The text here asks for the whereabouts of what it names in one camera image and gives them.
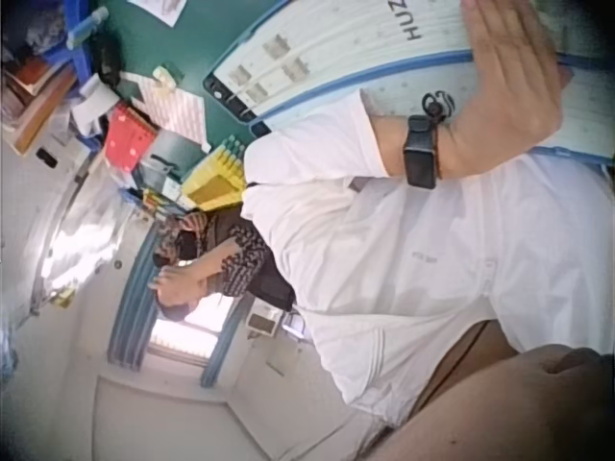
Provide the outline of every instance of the book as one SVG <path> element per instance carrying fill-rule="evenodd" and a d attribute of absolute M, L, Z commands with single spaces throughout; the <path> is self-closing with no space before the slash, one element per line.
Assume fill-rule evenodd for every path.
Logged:
<path fill-rule="evenodd" d="M 607 47 L 576 2 L 531 3 L 563 61 L 608 65 Z M 249 111 L 263 116 L 338 82 L 471 59 L 459 0 L 304 0 L 268 12 L 216 64 L 209 77 L 231 96 L 221 97 L 225 91 L 214 81 L 209 85 L 209 77 L 205 88 L 235 116 L 251 121 L 245 118 Z"/>
<path fill-rule="evenodd" d="M 27 154 L 51 113 L 62 102 L 76 81 L 77 77 L 72 66 L 67 65 L 50 80 L 49 85 L 45 86 L 19 116 L 18 125 L 14 127 L 14 130 L 10 133 L 5 132 L 5 139 L 19 155 Z"/>
<path fill-rule="evenodd" d="M 111 114 L 105 155 L 109 163 L 125 172 L 135 169 L 156 139 L 157 130 L 134 109 L 118 104 Z"/>
<path fill-rule="evenodd" d="M 428 104 L 437 102 L 452 121 L 462 113 L 478 81 L 477 69 L 471 62 L 407 70 L 359 84 L 339 85 L 334 91 L 306 98 L 265 117 L 263 122 L 272 131 L 281 130 L 319 107 L 359 90 L 370 115 L 409 117 L 426 113 Z M 562 94 L 561 128 L 530 152 L 613 164 L 614 105 L 615 81 L 609 72 L 575 69 L 575 77 Z"/>
<path fill-rule="evenodd" d="M 33 96 L 37 96 L 50 79 L 62 68 L 63 62 L 48 64 L 39 56 L 32 56 L 16 68 L 8 66 L 7 75 Z"/>
<path fill-rule="evenodd" d="M 128 0 L 153 14 L 167 26 L 174 27 L 182 14 L 186 0 Z"/>

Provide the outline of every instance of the paper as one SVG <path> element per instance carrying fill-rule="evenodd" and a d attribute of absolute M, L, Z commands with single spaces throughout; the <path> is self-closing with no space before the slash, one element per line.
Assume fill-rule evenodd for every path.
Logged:
<path fill-rule="evenodd" d="M 176 202 L 182 195 L 182 185 L 167 176 L 164 179 L 162 195 L 171 202 Z"/>
<path fill-rule="evenodd" d="M 188 199 L 184 194 L 180 195 L 180 198 L 176 200 L 176 203 L 186 211 L 198 208 L 197 205 Z"/>
<path fill-rule="evenodd" d="M 141 7 L 153 14 L 166 25 L 173 27 L 177 22 L 186 0 L 128 0 L 129 3 Z"/>
<path fill-rule="evenodd" d="M 74 100 L 64 100 L 49 117 L 49 133 L 63 146 L 73 137 L 70 132 L 70 111 L 75 104 Z"/>
<path fill-rule="evenodd" d="M 72 108 L 77 130 L 83 136 L 100 132 L 99 117 L 107 113 L 119 101 L 119 97 L 94 74 L 79 90 L 86 99 Z"/>
<path fill-rule="evenodd" d="M 169 91 L 154 80 L 130 72 L 121 77 L 135 82 L 143 101 L 132 98 L 135 108 L 145 112 L 161 128 L 196 142 L 205 152 L 210 146 L 205 128 L 205 101 L 202 97 L 179 88 Z"/>

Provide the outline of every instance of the black hair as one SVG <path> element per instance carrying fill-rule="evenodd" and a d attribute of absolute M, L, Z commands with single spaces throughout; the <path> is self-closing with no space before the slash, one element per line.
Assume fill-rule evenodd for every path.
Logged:
<path fill-rule="evenodd" d="M 192 231 L 181 230 L 175 241 L 178 249 L 178 258 L 183 261 L 191 261 L 199 257 L 197 252 L 196 234 Z"/>
<path fill-rule="evenodd" d="M 171 260 L 168 257 L 159 255 L 158 253 L 152 254 L 152 260 L 154 261 L 154 265 L 158 268 L 168 266 L 171 263 Z"/>

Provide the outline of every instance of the skin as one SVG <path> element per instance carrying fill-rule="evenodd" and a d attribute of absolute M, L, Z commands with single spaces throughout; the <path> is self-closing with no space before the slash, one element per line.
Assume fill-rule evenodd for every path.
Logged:
<path fill-rule="evenodd" d="M 562 122 L 572 80 L 528 0 L 464 0 L 462 13 L 479 72 L 477 92 L 451 125 L 437 129 L 442 179 L 485 173 L 539 144 Z M 407 121 L 372 117 L 382 162 L 402 177 Z"/>
<path fill-rule="evenodd" d="M 234 238 L 229 238 L 188 266 L 164 266 L 148 286 L 157 291 L 163 305 L 198 303 L 209 293 L 208 277 L 222 272 L 222 261 L 239 251 Z"/>
<path fill-rule="evenodd" d="M 370 461 L 612 459 L 613 357 L 547 346 L 474 374 Z"/>

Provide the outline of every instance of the person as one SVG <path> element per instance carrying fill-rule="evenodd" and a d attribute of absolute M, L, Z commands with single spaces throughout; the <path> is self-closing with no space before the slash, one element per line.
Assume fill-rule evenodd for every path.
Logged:
<path fill-rule="evenodd" d="M 250 292 L 286 311 L 294 301 L 271 251 L 252 223 L 240 217 L 240 206 L 170 217 L 152 258 L 160 273 L 149 286 L 162 315 L 174 322 L 212 293 L 240 297 Z M 180 261 L 192 263 L 179 266 Z"/>
<path fill-rule="evenodd" d="M 459 383 L 367 459 L 613 459 L 614 369 L 588 349 L 522 353 Z"/>
<path fill-rule="evenodd" d="M 607 180 L 525 154 L 561 126 L 574 75 L 528 0 L 461 3 L 480 84 L 435 130 L 434 190 L 407 184 L 407 120 L 370 116 L 359 92 L 245 156 L 242 216 L 294 288 L 324 368 L 347 403 L 391 425 L 480 322 L 497 320 L 518 352 L 613 344 Z"/>

